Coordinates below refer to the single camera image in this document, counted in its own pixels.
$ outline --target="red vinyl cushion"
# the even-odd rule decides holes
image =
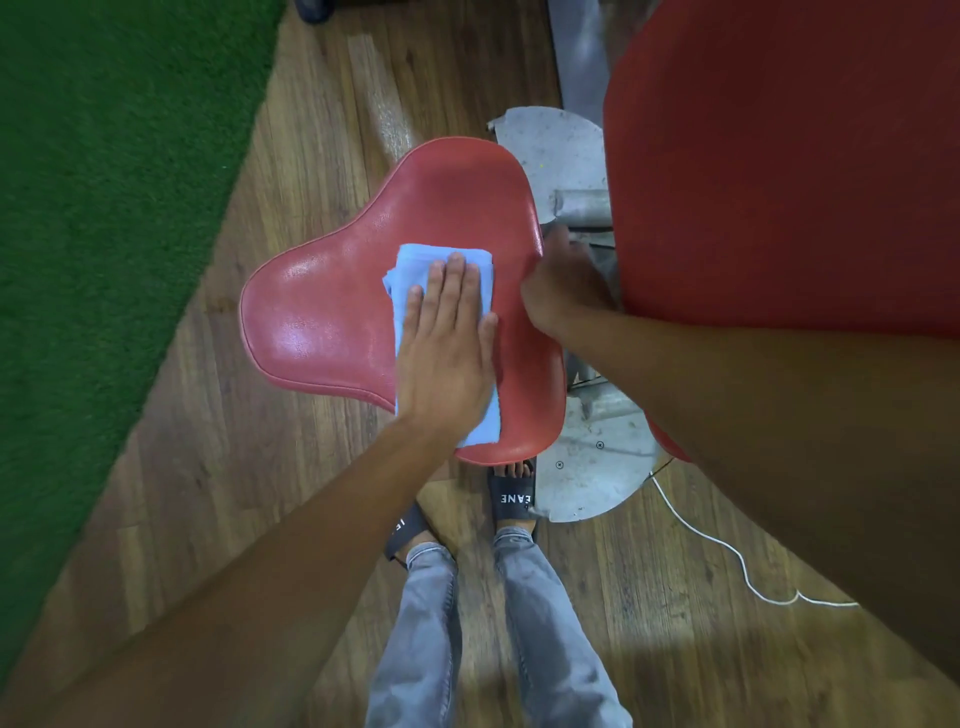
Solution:
[[[666,0],[605,104],[627,311],[960,336],[958,29],[930,0]]]
[[[394,330],[383,276],[403,243],[493,255],[500,440],[457,450],[481,465],[533,457],[564,424],[560,346],[527,318],[520,282],[542,255],[526,175],[505,149],[435,139],[404,157],[352,222],[262,265],[240,299],[254,365],[272,383],[394,410]]]

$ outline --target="hand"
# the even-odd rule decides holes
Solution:
[[[398,417],[454,449],[483,420],[496,376],[496,314],[480,319],[480,271],[458,253],[407,296],[396,357]]]
[[[587,248],[570,243],[566,225],[554,225],[543,241],[543,258],[520,286],[533,325],[559,338],[565,321],[583,309],[616,310],[603,276]]]

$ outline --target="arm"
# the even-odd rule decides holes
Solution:
[[[480,422],[495,317],[461,257],[415,288],[399,416],[301,508],[55,702],[42,726],[285,725],[343,632],[396,521]]]
[[[534,324],[643,407],[751,518],[960,679],[960,345],[615,311],[554,232]]]

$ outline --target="forearm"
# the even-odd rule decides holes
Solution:
[[[560,329],[752,518],[960,675],[960,346],[609,311]]]
[[[452,449],[389,426],[236,562],[67,691],[39,724],[286,724],[396,520]]]

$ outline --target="wooden floor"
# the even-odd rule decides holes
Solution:
[[[508,107],[557,105],[543,6],[420,0],[343,10],[319,29],[286,17],[213,264],[47,599],[8,711],[158,618],[371,441],[383,412],[283,392],[253,372],[237,332],[241,285],[270,256],[345,223],[418,141],[486,136]],[[421,497],[461,567],[458,724],[520,725],[477,475],[451,464]],[[694,468],[675,463],[662,482],[694,523],[739,545],[768,595],[794,585],[840,595]],[[734,557],[685,531],[649,485],[601,518],[549,524],[541,543],[639,725],[960,724],[960,692],[875,620],[761,603]],[[377,567],[299,725],[362,722],[403,580],[397,565]]]

